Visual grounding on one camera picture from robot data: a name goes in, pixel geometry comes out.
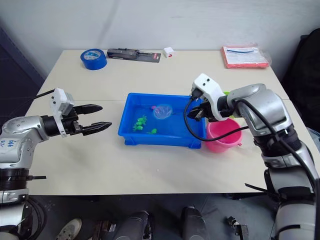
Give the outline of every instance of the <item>blue tape roll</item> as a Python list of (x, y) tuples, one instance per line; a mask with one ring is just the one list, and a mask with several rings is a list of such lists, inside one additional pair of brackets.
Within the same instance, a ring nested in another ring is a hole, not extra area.
[(98, 70), (107, 65), (107, 58), (105, 56), (105, 53), (98, 48), (84, 51), (81, 54), (80, 58), (86, 69)]

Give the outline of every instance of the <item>cable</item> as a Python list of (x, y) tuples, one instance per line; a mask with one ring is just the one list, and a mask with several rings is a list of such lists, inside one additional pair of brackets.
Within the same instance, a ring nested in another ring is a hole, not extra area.
[(193, 132), (193, 130), (191, 129), (191, 127), (189, 126), (189, 123), (188, 123), (188, 119), (187, 119), (187, 110), (190, 106), (190, 104), (193, 102), (194, 100), (192, 98), (190, 98), (189, 102), (187, 103), (187, 105), (185, 106), (184, 108), (184, 111), (183, 111), (183, 119), (184, 119), (184, 123), (185, 123), (185, 126), (186, 128), (188, 129), (188, 131), (192, 134), (192, 136), (194, 136), (196, 139), (199, 139), (201, 141), (204, 141), (204, 142), (213, 142), (213, 141), (216, 141), (216, 140), (219, 140), (219, 139), (223, 139), (231, 134), (234, 134), (236, 132), (239, 132), (239, 131), (242, 131), (242, 130), (245, 130), (245, 129), (248, 129), (249, 127), (248, 126), (244, 126), (244, 127), (240, 127), (240, 128), (237, 128), (235, 130), (232, 130), (230, 132), (227, 132), (226, 134), (223, 134), (221, 136), (218, 136), (218, 137), (215, 137), (215, 138), (203, 138), (203, 137), (199, 137), (197, 134), (195, 134)]
[[(37, 239), (37, 237), (40, 235), (40, 233), (43, 231), (43, 229), (45, 228), (46, 224), (47, 224), (47, 220), (48, 220), (48, 215), (46, 212), (45, 207), (38, 202), (37, 200), (35, 200), (33, 197), (29, 197), (28, 202), (32, 205), (32, 207), (34, 208), (37, 218), (38, 218), (38, 226), (36, 231), (34, 232), (33, 235), (31, 235), (28, 240), (35, 240)], [(41, 213), (40, 213), (40, 209), (42, 211), (43, 214), (43, 221), (41, 220)]]
[[(245, 104), (248, 108), (250, 108), (250, 110), (266, 125), (266, 127), (270, 130), (271, 134), (274, 136), (275, 140), (277, 141), (277, 132), (276, 130), (273, 128), (273, 126), (270, 124), (270, 122), (268, 122), (268, 120), (247, 100), (245, 99), (239, 99), (237, 100), (237, 102), (235, 103), (235, 107), (238, 106), (239, 103), (243, 103)], [(302, 168), (304, 169), (310, 183), (311, 186), (313, 188), (313, 191), (315, 191), (315, 179), (310, 171), (310, 169), (308, 168), (308, 166), (306, 165), (306, 163), (303, 161), (303, 159), (299, 156), (299, 154), (296, 153), (295, 150), (293, 150), (291, 148), (291, 146), (289, 146), (285, 141), (283, 141), (282, 139), (279, 139), (280, 144), (289, 152), (291, 153), (295, 159), (298, 161), (298, 163), (302, 166)]]
[(23, 102), (22, 104), (20, 104), (18, 107), (16, 107), (16, 108), (8, 115), (8, 117), (7, 117), (7, 119), (4, 121), (4, 123), (5, 123), (6, 121), (8, 121), (8, 120), (12, 117), (12, 115), (13, 115), (16, 111), (18, 111), (19, 109), (21, 109), (25, 104), (30, 103), (30, 102), (32, 102), (33, 100), (37, 99), (37, 98), (40, 98), (40, 97), (43, 97), (43, 96), (45, 96), (45, 95), (51, 94), (51, 93), (53, 93), (54, 91), (55, 91), (54, 89), (52, 89), (52, 90), (50, 90), (50, 91), (46, 91), (46, 92), (44, 92), (44, 93), (41, 93), (41, 94), (39, 94), (39, 95), (37, 95), (37, 96), (34, 96), (34, 97), (32, 97), (31, 99), (28, 99), (27, 101)]
[(32, 234), (31, 236), (29, 236), (27, 238), (27, 240), (35, 240), (35, 235), (37, 235), (40, 231), (40, 228), (41, 228), (41, 225), (42, 225), (42, 222), (41, 222), (41, 214), (40, 214), (40, 211), (38, 209), (38, 207), (36, 206), (36, 204), (34, 202), (32, 202), (30, 199), (28, 199), (28, 203), (31, 204), (32, 208), (34, 209), (35, 211), (35, 214), (36, 214), (36, 217), (37, 217), (37, 226), (36, 226), (36, 231), (34, 232), (34, 234)]
[(15, 227), (18, 227), (20, 224), (22, 224), (25, 220), (27, 220), (28, 218), (30, 218), (33, 214), (33, 210), (31, 211), (31, 213), (26, 216), (24, 219), (22, 219), (17, 225), (15, 225)]
[(32, 99), (33, 96), (15, 96), (15, 97), (0, 97), (0, 101), (17, 100), (17, 99)]
[(230, 50), (230, 49), (228, 49), (227, 52), (238, 53), (238, 54), (247, 54), (247, 53), (253, 53), (254, 50), (251, 50), (251, 51), (236, 51), (236, 50)]
[(48, 220), (47, 211), (46, 211), (45, 207), (39, 201), (35, 200), (33, 197), (29, 197), (29, 198), (31, 198), (31, 200), (34, 201), (41, 208), (42, 213), (43, 213), (43, 223), (42, 223), (41, 229), (39, 231), (39, 234), (40, 234), (44, 230), (44, 228), (47, 224), (47, 220)]
[[(275, 131), (275, 129), (271, 126), (271, 124), (268, 122), (268, 120), (247, 100), (245, 99), (239, 99), (236, 102), (236, 106), (239, 103), (243, 103), (245, 104), (248, 108), (250, 108), (254, 114), (256, 114), (260, 120), (268, 127), (268, 129), (270, 130), (272, 135), (277, 135), (277, 132)], [(299, 154), (296, 153), (295, 150), (292, 149), (291, 146), (289, 146), (285, 141), (283, 141), (282, 139), (279, 139), (280, 144), (288, 151), (290, 152), (295, 159), (299, 162), (299, 164), (302, 166), (302, 168), (304, 169), (310, 183), (311, 186), (313, 188), (313, 192), (315, 193), (315, 228), (314, 228), (314, 240), (319, 240), (320, 239), (320, 179), (314, 179), (310, 169), (308, 168), (308, 166), (306, 165), (306, 163), (303, 161), (303, 159), (299, 156)]]

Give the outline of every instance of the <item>pink plastic cup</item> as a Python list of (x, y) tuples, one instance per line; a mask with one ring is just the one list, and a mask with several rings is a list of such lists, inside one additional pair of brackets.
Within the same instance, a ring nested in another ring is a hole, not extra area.
[[(231, 118), (225, 121), (209, 122), (206, 126), (206, 138), (213, 139), (240, 128), (240, 125)], [(223, 153), (234, 146), (241, 146), (242, 133), (237, 131), (216, 141), (206, 141), (205, 145), (214, 153)]]

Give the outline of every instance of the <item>white box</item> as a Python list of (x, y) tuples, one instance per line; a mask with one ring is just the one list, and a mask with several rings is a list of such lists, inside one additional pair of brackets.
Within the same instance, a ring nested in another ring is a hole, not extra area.
[(163, 49), (163, 51), (164, 51), (164, 55), (165, 55), (166, 58), (171, 58), (175, 53), (175, 51), (170, 46), (169, 47), (165, 47)]

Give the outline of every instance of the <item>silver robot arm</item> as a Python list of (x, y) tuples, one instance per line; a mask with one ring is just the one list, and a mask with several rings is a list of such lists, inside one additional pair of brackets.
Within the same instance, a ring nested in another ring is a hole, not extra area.
[(32, 203), (28, 201), (27, 182), (45, 179), (31, 176), (35, 148), (50, 137), (84, 136), (105, 130), (111, 122), (97, 122), (90, 126), (78, 123), (79, 114), (102, 109), (88, 104), (74, 106), (72, 96), (56, 88), (51, 97), (53, 116), (25, 116), (10, 119), (0, 134), (0, 239), (29, 239), (32, 234)]
[(191, 91), (190, 102), (197, 98), (204, 102), (188, 113), (189, 118), (208, 118), (209, 122), (214, 122), (233, 115), (245, 119), (267, 167), (264, 172), (267, 192), (279, 201), (276, 239), (314, 239), (315, 182), (319, 176), (311, 153), (299, 140), (280, 97), (264, 84), (245, 86), (225, 95), (205, 74), (194, 81)]

